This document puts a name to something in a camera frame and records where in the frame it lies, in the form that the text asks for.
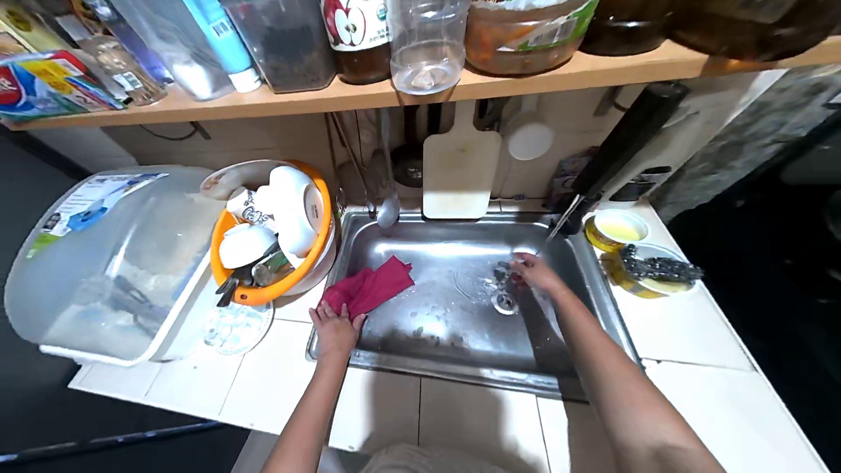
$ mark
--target plastic lid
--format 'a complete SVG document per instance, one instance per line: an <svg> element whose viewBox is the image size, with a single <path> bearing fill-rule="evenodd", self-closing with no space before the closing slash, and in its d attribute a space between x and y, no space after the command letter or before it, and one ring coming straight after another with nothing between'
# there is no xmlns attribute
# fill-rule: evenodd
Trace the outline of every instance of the plastic lid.
<svg viewBox="0 0 841 473"><path fill-rule="evenodd" d="M253 67L249 67L245 71L237 72L236 74L228 74L228 77L234 83L236 92L239 93L249 93L257 90L262 84L260 82L260 74L257 74L257 71Z"/></svg>

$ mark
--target plate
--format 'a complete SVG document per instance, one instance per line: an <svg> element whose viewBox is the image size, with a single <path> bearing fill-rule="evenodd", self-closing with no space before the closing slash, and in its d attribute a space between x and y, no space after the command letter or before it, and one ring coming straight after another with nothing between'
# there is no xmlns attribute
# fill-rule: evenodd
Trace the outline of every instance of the plate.
<svg viewBox="0 0 841 473"><path fill-rule="evenodd" d="M224 356L248 353L266 336L273 318L272 302L255 307L215 307L204 326L204 344Z"/></svg>
<svg viewBox="0 0 841 473"><path fill-rule="evenodd" d="M281 166L298 169L288 162L273 159L238 162L210 174L202 181L199 192L210 199L227 200L240 186L256 191L260 186L268 184L268 175L272 169Z"/></svg>

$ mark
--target white tile countertop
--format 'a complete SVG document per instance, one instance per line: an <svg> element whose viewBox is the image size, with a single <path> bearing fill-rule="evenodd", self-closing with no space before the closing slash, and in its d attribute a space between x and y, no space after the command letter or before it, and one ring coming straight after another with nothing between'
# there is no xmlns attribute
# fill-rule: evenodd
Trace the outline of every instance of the white tile countertop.
<svg viewBox="0 0 841 473"><path fill-rule="evenodd" d="M489 211L538 209L530 201L489 205ZM631 210L651 226L651 242L680 250L649 205ZM315 369L304 357L312 328L307 309L324 288L322 281L279 298L268 334L244 356L199 347L164 364L85 364L69 387L280 433ZM612 289L646 373L729 473L828 472L703 285L656 300ZM329 445L374 452L397 443L461 449L511 471L614 471L586 404L349 369Z"/></svg>

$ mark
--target cutting board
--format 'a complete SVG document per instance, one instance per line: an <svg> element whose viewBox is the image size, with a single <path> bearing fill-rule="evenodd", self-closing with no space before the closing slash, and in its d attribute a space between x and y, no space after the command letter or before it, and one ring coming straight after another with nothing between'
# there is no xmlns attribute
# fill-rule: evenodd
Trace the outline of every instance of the cutting board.
<svg viewBox="0 0 841 473"><path fill-rule="evenodd" d="M478 219L488 210L502 138L473 127L475 100L456 102L452 129L423 143L423 215Z"/></svg>

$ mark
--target plastic bottle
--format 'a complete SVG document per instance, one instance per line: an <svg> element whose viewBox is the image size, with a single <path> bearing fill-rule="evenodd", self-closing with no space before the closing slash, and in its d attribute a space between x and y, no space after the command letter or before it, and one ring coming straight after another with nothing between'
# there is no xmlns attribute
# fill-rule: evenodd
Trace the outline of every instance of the plastic bottle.
<svg viewBox="0 0 841 473"><path fill-rule="evenodd" d="M397 90L441 92L462 76L469 0L400 0L389 12L391 76Z"/></svg>
<svg viewBox="0 0 841 473"><path fill-rule="evenodd" d="M672 0L599 0L579 48L598 56L630 56L657 49L666 40Z"/></svg>
<svg viewBox="0 0 841 473"><path fill-rule="evenodd" d="M275 93L327 87L336 76L319 4L312 0L222 0Z"/></svg>
<svg viewBox="0 0 841 473"><path fill-rule="evenodd" d="M94 36L78 43L123 87L132 100L131 104L141 107L167 96L167 90L146 73L116 38Z"/></svg>
<svg viewBox="0 0 841 473"><path fill-rule="evenodd" d="M111 0L194 100L234 92L228 74L181 0Z"/></svg>
<svg viewBox="0 0 841 473"><path fill-rule="evenodd" d="M321 0L321 14L342 81L361 85L391 77L385 0Z"/></svg>
<svg viewBox="0 0 841 473"><path fill-rule="evenodd" d="M149 72L149 75L160 84L173 83L161 58L143 42L137 33L125 22L123 15L108 0L85 0L85 4L99 18L108 31L123 44L126 50L135 57L137 62Z"/></svg>
<svg viewBox="0 0 841 473"><path fill-rule="evenodd" d="M260 87L260 75L251 65L251 55L231 24L219 0L183 0L199 28L228 72L237 92L249 93Z"/></svg>
<svg viewBox="0 0 841 473"><path fill-rule="evenodd" d="M680 0L667 28L710 56L778 61L825 40L839 20L839 0Z"/></svg>

